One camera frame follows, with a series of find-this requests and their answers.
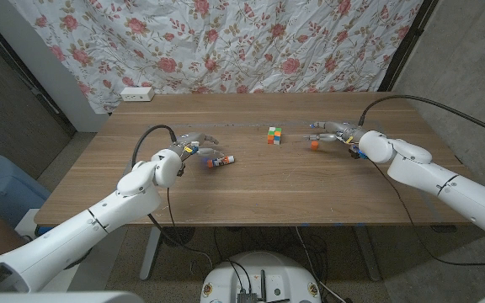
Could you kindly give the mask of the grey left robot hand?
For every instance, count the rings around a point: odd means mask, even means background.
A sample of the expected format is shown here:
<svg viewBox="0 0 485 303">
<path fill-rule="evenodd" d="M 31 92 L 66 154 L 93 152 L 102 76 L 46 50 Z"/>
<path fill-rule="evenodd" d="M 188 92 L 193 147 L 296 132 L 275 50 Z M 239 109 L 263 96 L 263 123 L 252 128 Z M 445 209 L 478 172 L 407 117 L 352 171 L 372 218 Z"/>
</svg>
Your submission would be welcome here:
<svg viewBox="0 0 485 303">
<path fill-rule="evenodd" d="M 212 159 L 225 156 L 223 152 L 212 147 L 207 147 L 205 145 L 206 143 L 218 145 L 219 141 L 215 137 L 205 133 L 190 132 L 177 136 L 176 141 L 171 144 L 169 149 L 177 153 L 183 162 L 193 155 Z"/>
</svg>

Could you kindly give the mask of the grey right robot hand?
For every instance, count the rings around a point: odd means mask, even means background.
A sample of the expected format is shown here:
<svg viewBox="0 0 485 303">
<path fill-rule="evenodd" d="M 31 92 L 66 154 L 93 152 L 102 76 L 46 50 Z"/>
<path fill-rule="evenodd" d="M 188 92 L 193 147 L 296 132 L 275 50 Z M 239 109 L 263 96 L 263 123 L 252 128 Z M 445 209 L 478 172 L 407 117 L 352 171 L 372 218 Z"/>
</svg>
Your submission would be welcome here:
<svg viewBox="0 0 485 303">
<path fill-rule="evenodd" d="M 308 141 L 341 141 L 346 145 L 358 144 L 367 130 L 348 122 L 317 121 L 311 124 L 313 129 L 323 129 L 322 133 L 304 135 Z"/>
</svg>

